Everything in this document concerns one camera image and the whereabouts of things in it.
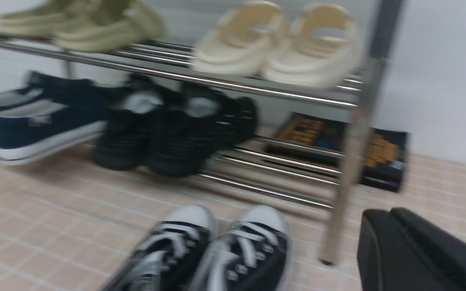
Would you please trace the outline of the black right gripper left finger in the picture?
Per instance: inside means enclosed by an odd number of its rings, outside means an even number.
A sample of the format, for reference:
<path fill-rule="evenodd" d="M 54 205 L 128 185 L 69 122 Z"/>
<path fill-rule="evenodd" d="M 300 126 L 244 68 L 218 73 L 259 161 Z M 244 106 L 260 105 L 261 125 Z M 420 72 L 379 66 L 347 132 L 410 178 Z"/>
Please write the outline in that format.
<path fill-rule="evenodd" d="M 387 211 L 363 212 L 357 262 L 363 291 L 435 290 L 435 278 Z"/>

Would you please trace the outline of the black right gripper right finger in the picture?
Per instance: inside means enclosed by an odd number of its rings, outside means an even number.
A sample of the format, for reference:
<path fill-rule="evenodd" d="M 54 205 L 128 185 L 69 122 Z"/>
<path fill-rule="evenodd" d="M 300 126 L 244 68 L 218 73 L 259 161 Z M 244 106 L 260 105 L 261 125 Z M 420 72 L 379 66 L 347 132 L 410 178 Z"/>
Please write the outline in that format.
<path fill-rule="evenodd" d="M 466 291 L 466 242 L 406 208 L 390 214 L 404 228 L 420 258 L 460 290 Z"/>

